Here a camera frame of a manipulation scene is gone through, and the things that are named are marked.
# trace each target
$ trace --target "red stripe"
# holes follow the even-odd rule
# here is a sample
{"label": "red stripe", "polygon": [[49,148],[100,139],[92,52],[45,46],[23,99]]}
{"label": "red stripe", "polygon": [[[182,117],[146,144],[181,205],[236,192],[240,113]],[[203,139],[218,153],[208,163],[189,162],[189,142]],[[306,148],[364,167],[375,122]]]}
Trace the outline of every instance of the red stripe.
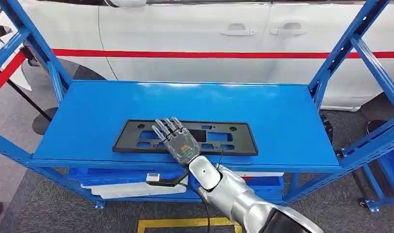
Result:
{"label": "red stripe", "polygon": [[18,69],[18,67],[25,61],[25,55],[20,51],[15,55],[12,61],[0,73],[0,89],[8,81],[9,77]]}
{"label": "red stripe", "polygon": [[[53,49],[57,56],[71,57],[154,57],[154,58],[254,58],[254,59],[325,59],[328,52],[156,52],[156,51],[101,51]],[[394,51],[374,52],[376,58],[394,58]],[[347,58],[358,59],[356,52]]]}

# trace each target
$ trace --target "gray carpet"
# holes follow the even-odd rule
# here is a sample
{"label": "gray carpet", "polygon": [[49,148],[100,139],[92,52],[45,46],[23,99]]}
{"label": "gray carpet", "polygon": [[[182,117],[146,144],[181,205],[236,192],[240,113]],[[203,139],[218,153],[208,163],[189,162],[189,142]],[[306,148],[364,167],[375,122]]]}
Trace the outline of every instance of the gray carpet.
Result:
{"label": "gray carpet", "polygon": [[[371,119],[389,119],[394,111],[383,95],[356,113],[323,111],[334,126],[334,147],[349,145],[364,135]],[[364,184],[369,195],[369,186]],[[371,214],[359,206],[361,194],[347,175],[293,203],[292,208],[317,223],[325,232],[394,232],[394,206]],[[222,216],[210,209],[212,216]],[[8,232],[137,232],[139,219],[205,217],[196,203],[108,202],[104,210],[27,171],[0,224]],[[204,227],[148,229],[146,232],[204,232]],[[211,232],[232,232],[231,227],[213,227]]]}

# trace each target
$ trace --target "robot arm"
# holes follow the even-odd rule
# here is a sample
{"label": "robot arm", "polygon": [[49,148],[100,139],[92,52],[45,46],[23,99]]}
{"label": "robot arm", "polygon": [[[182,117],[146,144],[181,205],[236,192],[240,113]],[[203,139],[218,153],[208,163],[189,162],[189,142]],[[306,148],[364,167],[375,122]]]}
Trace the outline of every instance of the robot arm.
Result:
{"label": "robot arm", "polygon": [[191,133],[177,118],[172,120],[174,123],[164,119],[168,128],[156,120],[163,133],[156,126],[153,130],[178,163],[200,183],[197,192],[201,197],[231,221],[238,222],[248,233],[323,233],[292,208],[274,205],[255,195],[240,176],[226,167],[219,165],[216,169],[200,155],[200,147]]}

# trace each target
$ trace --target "blue metal shelf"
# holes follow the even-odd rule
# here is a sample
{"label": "blue metal shelf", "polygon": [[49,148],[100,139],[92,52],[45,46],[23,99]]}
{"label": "blue metal shelf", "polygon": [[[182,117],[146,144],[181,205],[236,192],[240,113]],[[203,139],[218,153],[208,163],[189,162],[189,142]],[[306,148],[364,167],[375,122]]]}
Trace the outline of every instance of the blue metal shelf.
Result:
{"label": "blue metal shelf", "polygon": [[[53,167],[175,170],[168,154],[113,153],[127,119],[176,116],[181,120],[236,121],[250,125],[258,156],[227,156],[233,170],[294,172],[291,203],[394,150],[394,118],[343,149],[337,160],[318,111],[327,83],[355,48],[394,105],[394,82],[362,40],[390,0],[366,0],[350,26],[308,85],[237,83],[139,83],[72,81],[17,0],[0,0],[18,33],[0,50],[0,65],[25,40],[50,74],[59,109],[34,154],[0,135],[0,154],[32,169],[103,207],[104,200]],[[219,156],[208,156],[213,163]],[[390,170],[393,163],[383,161]],[[299,172],[323,173],[297,187]],[[116,200],[198,201],[197,198],[139,197]],[[384,200],[390,203],[394,198]]]}
{"label": "blue metal shelf", "polygon": [[[258,156],[225,155],[222,164],[229,168],[302,172],[341,169],[307,86],[295,84],[74,81],[30,163],[54,159],[80,166],[118,161],[125,162],[127,169],[146,169],[153,162],[159,163],[160,169],[180,168],[169,154],[111,150],[127,119],[164,116],[247,122]],[[212,162],[219,159],[207,157]]]}

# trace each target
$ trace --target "car door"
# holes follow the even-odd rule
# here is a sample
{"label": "car door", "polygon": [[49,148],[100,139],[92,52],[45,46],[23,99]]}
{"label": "car door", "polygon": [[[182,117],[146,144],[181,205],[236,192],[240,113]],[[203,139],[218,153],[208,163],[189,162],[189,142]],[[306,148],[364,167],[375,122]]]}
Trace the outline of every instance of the car door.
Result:
{"label": "car door", "polygon": [[[275,60],[270,69],[269,82],[309,83],[325,60],[323,53],[333,49],[360,8],[361,5],[332,3],[273,4],[267,25],[271,35],[267,50],[294,52],[301,56],[296,57],[294,54],[292,59]],[[339,76],[339,73],[341,69],[336,71],[329,82],[323,107],[347,109],[353,106],[349,106],[347,101],[350,97],[345,95],[352,94],[348,89],[356,85],[358,80]]]}
{"label": "car door", "polygon": [[[100,7],[105,50],[255,52],[264,43],[269,3]],[[109,58],[119,80],[250,82],[250,59]]]}
{"label": "car door", "polygon": [[[267,25],[272,37],[266,50],[299,52],[302,59],[275,60],[269,82],[308,83],[324,61],[318,57],[331,52],[361,7],[352,1],[273,4]],[[386,7],[363,39],[373,51],[394,51],[394,4]],[[394,76],[394,59],[381,62]],[[363,61],[346,59],[328,83],[323,108],[354,111],[379,93]]]}

